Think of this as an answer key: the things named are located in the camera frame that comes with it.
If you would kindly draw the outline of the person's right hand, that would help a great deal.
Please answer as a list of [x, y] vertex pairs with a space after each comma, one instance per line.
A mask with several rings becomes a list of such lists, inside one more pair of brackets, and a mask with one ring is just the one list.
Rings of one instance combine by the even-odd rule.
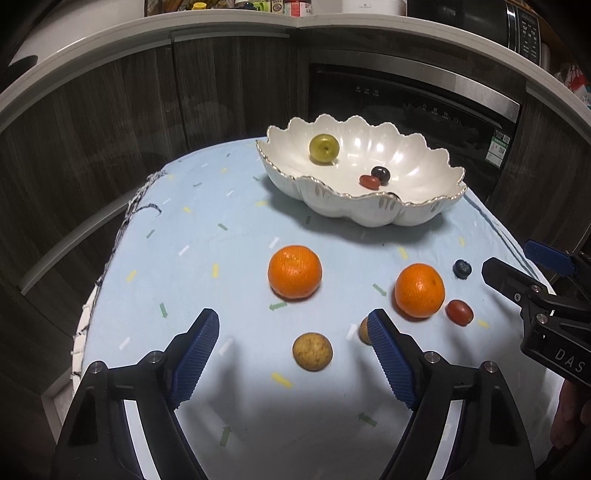
[[570, 445], [578, 424], [590, 425], [590, 392], [564, 380], [551, 426], [550, 440], [557, 449]]

